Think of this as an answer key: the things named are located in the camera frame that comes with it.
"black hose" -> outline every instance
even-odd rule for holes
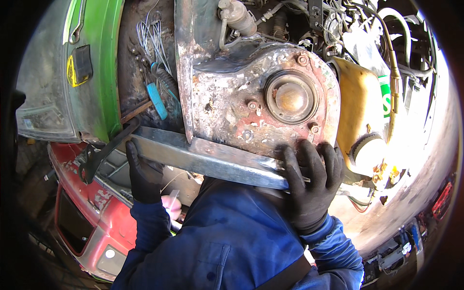
[[[287,24],[287,15],[280,10],[274,16],[274,26],[272,27],[272,36],[283,39],[285,36],[285,25]]]

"nut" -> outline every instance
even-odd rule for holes
[[[258,106],[259,106],[259,105],[258,105],[258,102],[255,101],[255,100],[249,101],[247,105],[248,105],[248,108],[249,108],[250,110],[252,110],[252,111],[256,111],[256,110],[258,109]]]
[[[307,66],[308,63],[309,63],[309,58],[308,56],[302,54],[298,57],[298,59],[296,60],[296,62],[298,62],[299,65],[301,66]]]
[[[311,133],[317,134],[319,132],[319,125],[317,123],[311,123],[309,125],[309,129],[310,129]]]

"metal bar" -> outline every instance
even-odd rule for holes
[[[119,172],[124,166],[126,166],[128,163],[129,163],[129,161],[124,162],[120,167],[116,168],[113,172],[111,172],[111,173],[108,175],[108,178],[110,178],[110,177],[113,176],[114,174],[118,173],[118,172]]]
[[[179,96],[188,143],[193,139],[192,72],[195,40],[193,39],[193,3],[174,1],[174,37]]]
[[[126,114],[124,117],[121,118],[121,123],[124,124],[126,123],[127,121],[129,121],[130,119],[132,119],[133,117],[135,117],[136,115],[140,114],[141,112],[145,111],[148,107],[150,107],[151,105],[153,105],[153,103],[148,100],[144,103],[142,103],[140,106],[138,106],[137,108],[135,108],[133,111],[129,112],[128,114]]]
[[[131,135],[138,154],[146,159],[206,176],[275,189],[287,189],[287,180],[278,171],[283,163],[265,157],[150,127],[139,127]]]

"engine bay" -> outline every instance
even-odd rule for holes
[[[430,29],[391,4],[414,11],[398,1],[178,1],[187,140],[272,158],[279,145],[337,140],[347,168],[364,176],[356,182],[384,187],[385,173],[406,168],[385,162],[398,110],[407,115],[412,87],[430,95],[435,77]],[[425,122],[430,102],[421,110]]]

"hand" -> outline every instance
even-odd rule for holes
[[[300,149],[307,167],[299,167],[290,147],[284,150],[284,161],[290,188],[290,220],[300,235],[307,235],[322,225],[342,183],[343,156],[340,148],[330,144],[322,144],[318,153],[307,140]],[[319,154],[324,157],[325,168]]]
[[[158,162],[150,164],[140,162],[132,141],[126,142],[126,156],[129,161],[129,176],[134,199],[145,204],[160,202],[164,165]]]

